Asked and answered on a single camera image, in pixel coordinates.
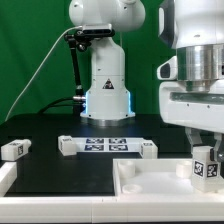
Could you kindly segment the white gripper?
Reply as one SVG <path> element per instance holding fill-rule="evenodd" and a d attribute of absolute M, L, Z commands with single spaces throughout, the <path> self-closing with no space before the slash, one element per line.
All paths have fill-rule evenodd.
<path fill-rule="evenodd" d="M 215 132 L 214 159 L 224 162 L 224 80 L 215 81 L 208 93 L 189 93 L 180 82 L 163 82 L 159 108 L 165 123 L 186 127 L 191 149 L 202 145 L 199 130 Z"/>

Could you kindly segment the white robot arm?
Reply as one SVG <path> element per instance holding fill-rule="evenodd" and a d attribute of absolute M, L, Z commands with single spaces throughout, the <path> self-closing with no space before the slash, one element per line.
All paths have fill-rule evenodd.
<path fill-rule="evenodd" d="M 99 124 L 132 117 L 125 54 L 112 36 L 142 26 L 141 0 L 72 0 L 69 16 L 78 27 L 77 48 L 92 49 L 92 82 L 82 117 Z M 159 37 L 176 50 L 157 68 L 163 121 L 183 126 L 194 148 L 202 144 L 202 130 L 212 132 L 216 144 L 210 159 L 224 162 L 224 0 L 164 0 Z"/>

